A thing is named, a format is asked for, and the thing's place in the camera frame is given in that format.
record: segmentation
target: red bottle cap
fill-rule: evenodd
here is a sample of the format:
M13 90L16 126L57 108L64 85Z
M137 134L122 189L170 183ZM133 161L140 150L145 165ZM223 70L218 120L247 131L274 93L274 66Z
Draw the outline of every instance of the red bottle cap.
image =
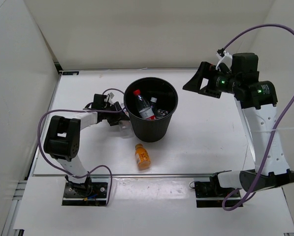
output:
M134 92L133 92L133 94L135 95L135 96L138 96L139 94L140 94L140 90L135 90Z

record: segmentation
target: black bin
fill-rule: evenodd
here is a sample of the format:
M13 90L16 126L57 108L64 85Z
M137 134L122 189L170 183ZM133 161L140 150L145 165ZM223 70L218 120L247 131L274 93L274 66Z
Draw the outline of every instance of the black bin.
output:
M133 92L139 89L141 95L149 102L151 97L157 98L157 108L169 111L169 114L157 120L145 120L139 115L136 108ZM124 105L129 113L133 131L137 138L145 142L156 142L165 135L171 117L178 102L175 88L167 81L155 77L136 80L125 91Z

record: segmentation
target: bottle cap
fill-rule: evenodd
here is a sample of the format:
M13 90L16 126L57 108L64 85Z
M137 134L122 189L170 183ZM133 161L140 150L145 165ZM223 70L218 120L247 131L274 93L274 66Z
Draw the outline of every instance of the bottle cap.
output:
M135 90L134 92L133 92L133 94L135 95L135 96L137 96L137 95L140 95L140 90Z
M137 150L139 147L142 148L142 147L143 147L142 144L137 144L137 145L135 146L135 149Z
M152 98L150 99L150 101L151 101L151 102L157 102L157 98L152 97Z

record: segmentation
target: bottle with red cap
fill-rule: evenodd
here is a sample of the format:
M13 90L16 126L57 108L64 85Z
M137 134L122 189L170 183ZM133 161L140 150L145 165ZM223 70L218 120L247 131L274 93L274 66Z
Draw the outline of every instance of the bottle with red cap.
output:
M147 99L144 99L140 94L140 90L137 89L133 92L136 97L136 107L139 111L141 118L143 119L156 119L155 114Z

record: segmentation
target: white bottle cap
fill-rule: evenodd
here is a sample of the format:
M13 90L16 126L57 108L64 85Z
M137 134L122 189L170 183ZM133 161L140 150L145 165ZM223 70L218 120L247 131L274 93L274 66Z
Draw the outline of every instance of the white bottle cap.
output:
M152 97L152 98L150 99L150 101L151 101L151 102L157 102L157 99L156 99L155 97Z

